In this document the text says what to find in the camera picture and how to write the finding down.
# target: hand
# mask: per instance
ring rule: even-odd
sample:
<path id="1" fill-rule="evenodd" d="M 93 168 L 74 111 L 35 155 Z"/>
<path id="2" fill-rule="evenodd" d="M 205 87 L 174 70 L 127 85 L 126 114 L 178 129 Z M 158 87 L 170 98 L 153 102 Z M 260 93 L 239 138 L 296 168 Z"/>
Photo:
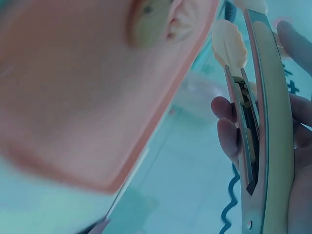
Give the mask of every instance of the hand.
<path id="1" fill-rule="evenodd" d="M 312 43 L 282 21 L 277 32 L 285 51 L 312 76 Z M 289 203 L 288 234 L 308 234 L 312 231 L 312 101 L 290 94 L 294 119 L 295 179 Z M 238 169 L 239 148 L 236 144 L 236 116 L 232 104 L 223 97 L 211 103 L 212 111 L 219 118 L 218 135 L 224 153 Z"/>

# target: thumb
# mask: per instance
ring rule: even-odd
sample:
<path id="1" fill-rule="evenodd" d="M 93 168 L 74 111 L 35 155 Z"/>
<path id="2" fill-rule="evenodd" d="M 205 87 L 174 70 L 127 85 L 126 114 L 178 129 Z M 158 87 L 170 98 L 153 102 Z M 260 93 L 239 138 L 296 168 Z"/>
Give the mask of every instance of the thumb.
<path id="1" fill-rule="evenodd" d="M 312 43 L 286 21 L 278 23 L 277 32 L 286 53 L 312 76 Z"/>

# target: finger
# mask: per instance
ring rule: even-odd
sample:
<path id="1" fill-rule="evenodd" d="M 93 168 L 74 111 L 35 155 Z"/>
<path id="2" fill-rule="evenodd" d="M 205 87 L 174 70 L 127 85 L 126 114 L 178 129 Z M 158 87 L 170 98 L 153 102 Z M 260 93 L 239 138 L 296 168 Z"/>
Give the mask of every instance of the finger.
<path id="1" fill-rule="evenodd" d="M 227 118 L 236 122 L 236 113 L 233 105 L 224 97 L 215 97 L 211 102 L 211 109 L 219 119 Z"/>
<path id="2" fill-rule="evenodd" d="M 289 94 L 292 117 L 298 122 L 312 127 L 312 101 L 294 94 Z"/>
<path id="3" fill-rule="evenodd" d="M 237 129 L 230 120 L 223 118 L 218 121 L 218 136 L 223 152 L 238 169 Z"/>
<path id="4" fill-rule="evenodd" d="M 293 138 L 296 148 L 303 148 L 312 144 L 312 132 L 297 120 L 293 120 Z"/>
<path id="5" fill-rule="evenodd" d="M 277 32 L 286 53 L 312 76 L 312 43 L 286 21 L 278 23 Z"/>

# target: tiled floor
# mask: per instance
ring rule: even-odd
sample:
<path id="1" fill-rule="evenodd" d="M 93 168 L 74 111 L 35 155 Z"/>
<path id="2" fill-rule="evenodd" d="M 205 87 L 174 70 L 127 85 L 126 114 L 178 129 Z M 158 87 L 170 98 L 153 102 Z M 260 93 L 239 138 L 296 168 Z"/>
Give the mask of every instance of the tiled floor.
<path id="1" fill-rule="evenodd" d="M 157 200 L 142 229 L 146 234 L 219 233 L 221 212 L 230 202 L 231 163 L 219 146 L 215 123 L 173 110 L 130 184 Z"/>

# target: pink skin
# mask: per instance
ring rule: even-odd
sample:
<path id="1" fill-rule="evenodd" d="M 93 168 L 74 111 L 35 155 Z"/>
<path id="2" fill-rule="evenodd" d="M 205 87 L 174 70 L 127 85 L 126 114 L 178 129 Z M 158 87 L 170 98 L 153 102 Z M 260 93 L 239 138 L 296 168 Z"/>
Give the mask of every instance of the pink skin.
<path id="1" fill-rule="evenodd" d="M 312 76 L 312 43 L 282 21 L 277 26 L 280 41 L 291 58 Z M 288 234 L 310 234 L 312 220 L 312 102 L 290 94 L 294 119 L 295 180 L 289 203 Z M 239 148 L 236 145 L 236 116 L 232 105 L 223 97 L 211 103 L 212 111 L 219 118 L 217 124 L 220 145 L 224 153 L 238 168 Z"/>

